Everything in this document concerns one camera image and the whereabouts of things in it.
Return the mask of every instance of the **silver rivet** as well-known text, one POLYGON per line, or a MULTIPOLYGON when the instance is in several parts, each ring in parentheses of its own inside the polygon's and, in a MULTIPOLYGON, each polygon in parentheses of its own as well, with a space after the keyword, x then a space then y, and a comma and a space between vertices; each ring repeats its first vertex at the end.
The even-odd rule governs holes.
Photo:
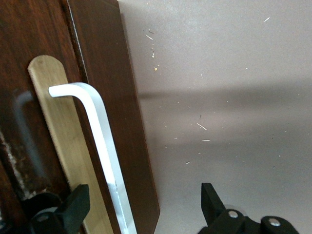
POLYGON ((271 224, 272 226, 275 226, 275 227, 281 226, 281 223, 278 222, 278 220, 277 220, 276 218, 270 218, 270 219, 269 219, 269 222, 270 222, 270 224, 271 224))
POLYGON ((237 218, 238 217, 238 214, 235 212, 235 211, 229 211, 229 216, 231 218, 237 218))

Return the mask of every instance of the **door handle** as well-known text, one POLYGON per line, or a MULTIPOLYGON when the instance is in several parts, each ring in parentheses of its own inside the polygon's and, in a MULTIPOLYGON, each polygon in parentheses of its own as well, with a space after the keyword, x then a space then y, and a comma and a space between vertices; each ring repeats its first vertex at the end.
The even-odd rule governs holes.
POLYGON ((49 87, 52 97, 74 96, 83 104, 122 234, 137 234, 105 106, 91 85, 77 82, 49 87))

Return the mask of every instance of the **dark wood surface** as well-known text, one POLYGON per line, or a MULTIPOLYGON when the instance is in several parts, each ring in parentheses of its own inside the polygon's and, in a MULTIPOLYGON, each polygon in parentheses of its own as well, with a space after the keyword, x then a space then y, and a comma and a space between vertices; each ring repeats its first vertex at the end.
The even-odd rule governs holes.
MULTIPOLYGON (((68 76, 79 81, 61 5, 1 0, 0 41, 1 162, 22 202, 42 192, 64 199, 69 194, 66 178, 27 71, 34 57, 46 54, 59 59, 68 76)), ((10 195, 3 196, 8 200, 10 195)))
MULTIPOLYGON (((27 72, 34 57, 54 56, 63 63, 70 82, 88 82, 101 93, 138 233, 154 233, 159 207, 118 2, 69 2, 86 69, 66 1, 1 0, 1 162, 21 201, 42 192, 57 194, 62 199, 69 194, 27 72)), ((84 108, 79 102, 76 104, 110 221, 118 234, 115 211, 84 108)), ((8 193, 1 196, 7 199, 8 193)), ((22 217, 9 219, 19 224, 25 221, 22 217)))
POLYGON ((83 80, 104 100, 137 232, 152 234, 158 199, 119 8, 112 1, 68 2, 75 23, 72 35, 73 30, 78 35, 73 44, 79 43, 82 51, 77 57, 83 80))
POLYGON ((26 216, 6 171, 0 162, 0 222, 1 225, 21 226, 26 216))

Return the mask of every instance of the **worn wood finish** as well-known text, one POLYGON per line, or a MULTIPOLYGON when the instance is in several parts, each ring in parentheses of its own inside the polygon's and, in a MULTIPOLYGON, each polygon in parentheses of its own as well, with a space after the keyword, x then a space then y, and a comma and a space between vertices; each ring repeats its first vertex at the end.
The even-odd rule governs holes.
POLYGON ((39 56, 28 70, 71 189, 89 185, 91 208, 84 220, 87 233, 112 234, 73 98, 52 98, 48 92, 50 86, 68 83, 63 65, 54 57, 39 56))
POLYGON ((119 8, 104 0, 67 2, 81 73, 104 100, 137 231, 154 233, 159 206, 119 8))
POLYGON ((0 4, 0 130, 10 150, 1 161, 19 199, 43 191, 66 198, 67 182, 27 72, 34 57, 48 54, 79 78, 61 5, 45 0, 0 4))
POLYGON ((19 227, 25 222, 26 216, 20 201, 14 193, 9 177, 0 162, 0 225, 19 227))

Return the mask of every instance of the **wooden panel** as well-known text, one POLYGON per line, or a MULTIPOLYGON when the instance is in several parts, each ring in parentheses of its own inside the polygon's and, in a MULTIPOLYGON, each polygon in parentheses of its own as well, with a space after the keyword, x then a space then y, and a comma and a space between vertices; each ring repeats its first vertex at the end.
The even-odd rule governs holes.
POLYGON ((43 191, 65 198, 67 182, 27 72, 34 57, 48 54, 79 78, 61 5, 45 0, 0 4, 0 130, 7 145, 1 161, 21 200, 43 191))
POLYGON ((0 229, 3 226, 21 226, 26 217, 5 169, 0 162, 0 229))
POLYGON ((89 185, 91 208, 84 220, 87 233, 112 234, 73 98, 49 95, 50 86, 68 83, 63 65, 54 57, 43 55, 33 59, 28 70, 71 189, 79 184, 89 185))
POLYGON ((154 233, 159 206, 119 8, 103 0, 67 2, 81 73, 104 100, 137 231, 154 233))

